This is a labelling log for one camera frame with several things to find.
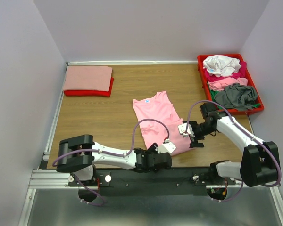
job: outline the pink clothing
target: pink clothing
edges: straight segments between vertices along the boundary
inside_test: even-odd
[[[221,79],[214,82],[208,82],[209,88],[213,91],[223,91],[224,87],[233,85],[234,83],[239,83],[240,85],[246,86],[247,79],[246,78],[237,78],[234,79],[232,77],[227,77],[225,79]]]
[[[168,127],[170,141],[176,146],[176,149],[171,153],[172,156],[190,149],[190,139],[183,137],[178,130],[178,125],[183,123],[183,119],[179,118],[166,95],[166,91],[158,92],[155,96],[144,100],[134,99],[133,109],[138,121],[146,118],[156,119]],[[153,143],[161,145],[167,137],[166,129],[157,122],[143,121],[140,128],[147,148]]]
[[[108,92],[112,68],[107,66],[69,66],[63,91],[96,90]]]
[[[241,68],[237,73],[233,73],[232,76],[228,78],[244,78],[246,73],[246,62],[240,62]],[[207,81],[214,82],[218,80],[224,79],[224,77],[216,77],[214,75],[210,75],[206,68],[203,68],[204,76],[206,77]]]

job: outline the white wall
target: white wall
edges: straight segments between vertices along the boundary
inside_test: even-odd
[[[283,173],[283,0],[270,0],[241,54],[265,105],[250,117],[254,132],[276,142]]]
[[[62,56],[196,60],[239,52],[268,0],[34,0]]]
[[[31,0],[0,1],[0,226],[18,224],[65,61]]]

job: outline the red folded cloth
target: red folded cloth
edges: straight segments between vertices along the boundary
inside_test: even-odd
[[[111,91],[112,91],[113,81],[114,81],[114,78],[111,78],[110,87],[109,87],[108,92],[96,91],[96,90],[65,90],[64,94],[68,97],[71,97],[71,96],[77,96],[77,97],[83,97],[83,96],[110,97]]]
[[[233,75],[228,78],[234,78],[234,79],[245,78],[246,62],[240,62],[240,65],[241,68],[239,69],[239,71],[237,73],[233,73]],[[203,72],[204,72],[204,76],[207,78],[207,81],[209,82],[214,82],[224,79],[224,77],[216,77],[215,75],[210,76],[206,68],[203,68]]]

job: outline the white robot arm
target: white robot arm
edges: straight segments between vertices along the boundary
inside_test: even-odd
[[[225,134],[243,152],[241,162],[212,163],[210,177],[235,178],[244,181],[248,186],[264,185],[281,179],[279,155],[275,143],[264,142],[255,137],[234,117],[217,111],[210,103],[203,104],[200,110],[205,119],[203,123],[188,121],[178,127],[179,133],[190,137],[191,148],[203,147],[204,145],[198,141],[218,131]],[[148,150],[133,146],[130,150],[120,150],[93,142],[91,135],[82,135],[60,142],[59,157],[54,161],[53,166],[57,166],[58,172],[73,173],[78,179],[88,181],[93,178],[93,165],[97,163],[139,173],[170,169],[172,166],[170,154],[175,149],[174,144],[166,139],[162,145],[158,146],[154,143]]]

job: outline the wooden table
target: wooden table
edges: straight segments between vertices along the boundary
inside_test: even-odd
[[[152,97],[166,90],[178,115],[186,119],[190,106],[206,99],[197,65],[111,65],[115,78],[112,94],[107,97],[64,97],[53,138],[48,169],[58,156],[60,140],[91,134],[96,142],[120,149],[131,146],[132,130],[137,123],[133,99]],[[236,116],[250,131],[247,115]],[[191,120],[203,122],[199,106]],[[204,148],[195,148],[172,157],[174,167],[209,166],[220,160],[241,161],[242,153],[223,134],[206,136]],[[140,129],[134,147],[145,148]]]

